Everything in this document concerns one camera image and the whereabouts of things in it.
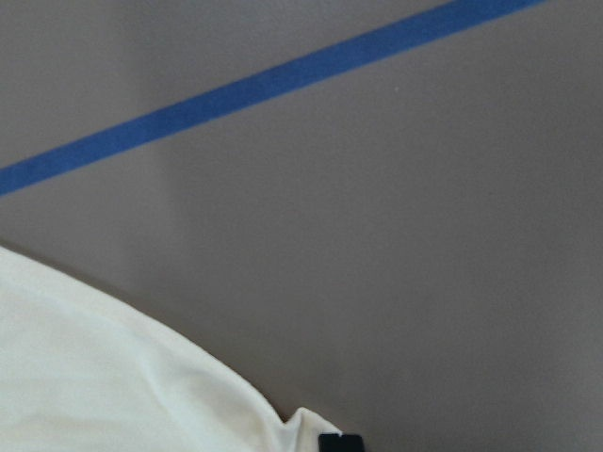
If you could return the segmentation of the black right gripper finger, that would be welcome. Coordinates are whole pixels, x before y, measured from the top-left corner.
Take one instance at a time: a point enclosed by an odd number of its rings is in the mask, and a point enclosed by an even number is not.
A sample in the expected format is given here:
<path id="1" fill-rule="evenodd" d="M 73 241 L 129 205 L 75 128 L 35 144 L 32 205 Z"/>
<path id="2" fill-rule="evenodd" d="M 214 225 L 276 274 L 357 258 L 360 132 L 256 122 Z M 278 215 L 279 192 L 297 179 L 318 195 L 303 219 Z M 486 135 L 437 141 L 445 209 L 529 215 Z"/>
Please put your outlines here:
<path id="1" fill-rule="evenodd" d="M 321 433 L 318 435 L 319 452 L 365 452 L 364 440 L 358 434 Z"/>

